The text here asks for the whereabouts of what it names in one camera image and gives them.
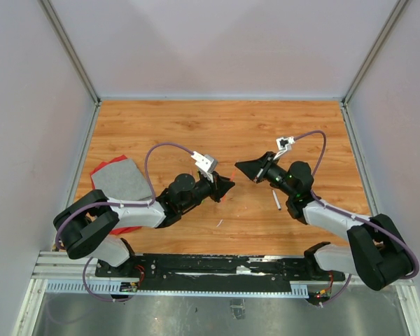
gray floor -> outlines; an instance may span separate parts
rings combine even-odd
[[[137,296],[113,304],[84,294],[46,296],[34,336],[409,335],[392,288],[376,293],[350,286],[323,309],[302,299],[247,298],[244,312],[236,308],[240,300],[228,297]],[[69,325],[53,323],[47,302],[52,319],[87,316]]]

cable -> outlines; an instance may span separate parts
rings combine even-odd
[[[149,159],[149,155],[151,155],[151,153],[157,148],[157,147],[161,147],[161,146],[174,146],[177,148],[180,148],[182,150],[184,150],[185,152],[189,153],[190,155],[193,155],[193,151],[189,150],[188,148],[179,145],[178,143],[174,143],[174,142],[161,142],[158,143],[157,145],[154,145],[146,154],[145,157],[145,175],[146,175],[146,180],[148,182],[149,188],[151,190],[151,200],[149,201],[142,201],[140,203],[124,203],[124,202],[95,202],[95,203],[91,203],[88,205],[85,205],[83,207],[81,207],[80,209],[76,210],[75,212],[73,212],[69,217],[67,217],[67,219],[59,226],[59,228],[57,229],[56,232],[56,238],[55,238],[55,243],[56,243],[56,247],[59,250],[62,250],[62,246],[60,244],[60,238],[61,238],[61,233],[64,230],[64,228],[71,222],[71,220],[75,217],[77,217],[77,215],[83,213],[84,211],[87,211],[91,208],[95,208],[95,207],[103,207],[103,206],[110,206],[110,207],[120,207],[121,205],[125,206],[125,207],[138,207],[138,208],[143,208],[143,207],[149,207],[150,205],[154,204],[155,202],[155,190],[153,187],[153,184],[151,183],[151,179],[149,177],[149,172],[148,172],[148,159]],[[89,258],[89,260],[86,262],[84,269],[83,269],[83,285],[85,290],[91,294],[91,296],[93,296],[94,298],[100,300],[100,301],[104,301],[104,302],[125,302],[128,301],[132,298],[129,297],[127,299],[108,299],[107,297],[102,297],[100,295],[97,295],[95,293],[93,293],[90,290],[90,287],[87,285],[87,282],[85,280],[85,272],[87,270],[88,265],[90,264],[90,262],[92,261],[93,258]]]
[[[322,158],[323,158],[323,156],[325,154],[326,147],[327,147],[327,136],[326,136],[326,134],[325,134],[324,131],[319,130],[319,129],[316,129],[314,131],[310,131],[308,133],[304,133],[304,134],[302,134],[300,136],[295,136],[294,137],[294,140],[297,141],[297,140],[300,140],[302,138],[308,137],[309,135],[313,135],[313,134],[321,134],[322,135],[322,137],[323,137],[323,145],[322,145],[321,154],[319,155],[319,158],[317,160],[316,166],[314,167],[312,176],[316,175],[316,172],[319,169],[319,166],[320,166],[320,164],[322,162]],[[316,202],[318,202],[323,207],[325,207],[325,208],[327,208],[327,209],[329,209],[331,211],[334,211],[337,214],[341,214],[343,216],[346,216],[348,218],[351,218],[352,213],[349,213],[347,211],[338,209],[338,208],[333,207],[333,206],[331,206],[329,204],[323,203],[316,196],[316,194],[314,194],[314,191],[313,190],[311,190],[311,196],[314,198],[314,200]],[[380,231],[382,234],[386,235],[387,237],[389,237],[390,239],[392,239],[394,242],[396,242],[397,244],[399,244],[401,247],[403,247],[403,249],[405,250],[405,252],[409,255],[409,257],[410,257],[410,259],[412,261],[412,264],[414,266],[414,269],[412,270],[412,273],[405,275],[401,279],[412,279],[412,278],[414,278],[419,273],[419,271],[420,271],[419,261],[418,261],[417,257],[415,256],[415,253],[411,250],[411,248],[408,245],[406,245],[405,242],[403,242],[401,239],[399,239],[397,236],[395,236],[394,234],[390,233],[389,231],[383,229],[382,227],[379,227],[377,224],[370,222],[369,220],[363,219],[361,217],[355,217],[354,220],[355,221],[360,221],[363,224],[367,224],[370,227],[374,228],[375,230]],[[349,274],[349,276],[347,278],[347,281],[345,282],[344,286],[340,289],[340,291],[337,292],[336,295],[332,296],[324,304],[326,305],[327,302],[332,302],[334,299],[338,298],[340,296],[340,294],[345,291],[345,288],[349,285],[350,279],[351,279],[351,274]]]

metal frame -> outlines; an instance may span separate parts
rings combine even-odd
[[[342,117],[346,125],[347,134],[351,142],[351,147],[353,150],[353,155],[356,160],[356,164],[359,170],[361,181],[363,183],[364,191],[367,197],[369,207],[373,214],[378,213],[380,208],[377,204],[373,184],[370,182],[368,176],[368,168],[365,163],[365,159],[362,155],[361,145],[357,141],[357,132],[350,119],[349,112],[349,102],[351,101],[353,95],[355,94],[358,86],[361,84],[368,70],[370,69],[375,58],[378,56],[379,51],[382,49],[382,46],[386,42],[387,38],[391,35],[393,28],[395,27],[397,21],[400,19],[404,13],[407,5],[411,0],[398,0],[395,4],[392,12],[390,13],[387,21],[385,22],[383,29],[380,31],[378,37],[376,38],[373,46],[371,47],[367,57],[362,63],[360,69],[358,70],[354,80],[352,81],[349,89],[346,92],[345,97],[340,99],[339,106],[341,108]],[[99,109],[101,106],[101,98],[97,94],[89,76],[87,75],[79,57],[72,46],[69,37],[65,29],[62,26],[62,23],[59,19],[59,16],[56,13],[55,8],[51,4],[50,0],[38,0],[43,11],[47,15],[49,22],[52,25],[56,35],[58,36],[61,44],[64,47],[64,50],[71,60],[73,67],[75,68],[79,78],[82,80],[86,90],[91,96],[92,100],[95,102],[95,109],[93,116],[91,118],[89,128],[87,130],[87,135],[83,142],[83,149],[79,157],[78,167],[74,178],[71,182],[71,188],[67,195],[65,205],[73,202],[74,194],[76,187],[79,182],[81,171],[84,165],[85,157],[92,139],[92,133],[95,128],[97,117],[99,114]],[[41,252],[38,262],[34,268],[33,277],[31,278],[28,286],[27,293],[25,295],[22,307],[17,318],[15,328],[12,335],[31,335],[36,323],[37,316],[41,309],[41,303],[43,295],[46,291],[48,281],[47,279],[72,279],[79,280],[81,278],[82,270],[85,265],[85,260],[70,260],[67,258],[65,253],[60,252]],[[95,267],[96,263],[91,262],[90,267]],[[89,276],[90,281],[94,281],[93,276]],[[112,281],[118,281],[119,279],[112,278]],[[301,281],[292,281],[292,284],[295,285],[305,285],[305,284],[317,284],[317,282],[303,283]],[[357,278],[353,277],[351,285],[360,285],[364,286],[363,282]],[[402,280],[397,281],[394,285],[397,289],[398,297],[402,306],[403,314],[409,328],[410,335],[420,335],[420,301],[417,295],[416,288],[412,281]]]

gray wall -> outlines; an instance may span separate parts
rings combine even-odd
[[[420,259],[420,0],[410,3],[350,108],[378,206]],[[420,275],[415,282],[420,294]]]
[[[92,111],[37,1],[0,1],[0,335],[53,241]]]
[[[342,97],[396,0],[52,0],[103,97]]]

gray cloth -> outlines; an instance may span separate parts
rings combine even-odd
[[[135,162],[126,159],[108,164],[92,175],[95,189],[117,200],[140,201],[151,198],[151,189]]]

